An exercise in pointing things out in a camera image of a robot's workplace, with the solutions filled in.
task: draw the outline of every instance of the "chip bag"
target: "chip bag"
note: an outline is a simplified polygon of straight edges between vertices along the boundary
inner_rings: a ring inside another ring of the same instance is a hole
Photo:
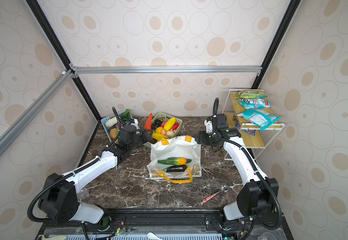
[[[263,90],[243,90],[238,92],[241,98],[266,98]]]
[[[252,122],[255,125],[258,125],[260,127],[260,130],[265,130],[271,124],[281,118],[275,117],[274,115],[258,108],[250,108],[243,113],[239,113],[238,116]]]
[[[262,98],[241,98],[241,99],[235,99],[238,103],[240,103],[244,108],[250,109],[250,108],[271,108],[271,103],[267,102],[266,100]]]

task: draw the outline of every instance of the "purple vegetable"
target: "purple vegetable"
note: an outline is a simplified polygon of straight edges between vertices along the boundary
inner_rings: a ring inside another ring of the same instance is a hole
[[[121,122],[121,127],[123,127],[123,126],[124,126],[124,124]],[[115,125],[115,127],[119,129],[118,123]]]

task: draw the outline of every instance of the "white shopping bag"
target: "white shopping bag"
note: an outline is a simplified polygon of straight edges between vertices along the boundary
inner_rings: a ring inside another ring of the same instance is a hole
[[[166,179],[173,183],[191,182],[193,177],[202,176],[200,165],[201,145],[191,136],[178,136],[175,138],[159,141],[151,146],[150,163],[147,165],[150,179]],[[187,163],[184,172],[163,172],[165,168],[172,165],[158,163],[158,160],[166,160],[169,157],[183,157],[191,159]]]

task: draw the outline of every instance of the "cucumber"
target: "cucumber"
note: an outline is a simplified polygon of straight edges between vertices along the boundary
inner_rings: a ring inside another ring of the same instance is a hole
[[[169,157],[166,160],[158,160],[158,163],[165,165],[184,165],[189,162],[191,162],[191,159],[182,157]]]
[[[184,172],[187,169],[186,165],[171,166],[164,169],[164,172]]]

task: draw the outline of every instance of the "wooden shelf board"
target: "wooden shelf board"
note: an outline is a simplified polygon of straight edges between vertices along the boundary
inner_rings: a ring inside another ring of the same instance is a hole
[[[241,98],[239,96],[238,93],[230,93],[230,99],[231,99],[231,102],[233,103],[233,106],[234,106],[234,110],[235,110],[235,113],[236,114],[239,114],[239,113],[243,113],[244,111],[246,111],[247,109],[244,108],[241,104],[239,104],[235,99],[239,99]],[[272,114],[272,110],[271,108],[262,108],[263,111],[266,111],[268,112],[269,114]],[[244,118],[240,118],[238,117],[238,121],[239,121],[239,125],[242,126],[242,123],[249,123],[250,124],[250,128],[260,128],[259,126],[253,124],[252,122],[250,121],[247,121],[246,119]],[[282,129],[282,126],[271,126],[271,128],[280,128]]]
[[[224,113],[224,115],[227,117],[227,124],[228,127],[235,127],[235,124],[237,121],[233,120],[234,113]],[[255,136],[248,134],[247,132],[241,131],[240,132],[243,138],[244,145],[247,148],[264,148],[265,145],[263,143],[260,131],[255,131]]]

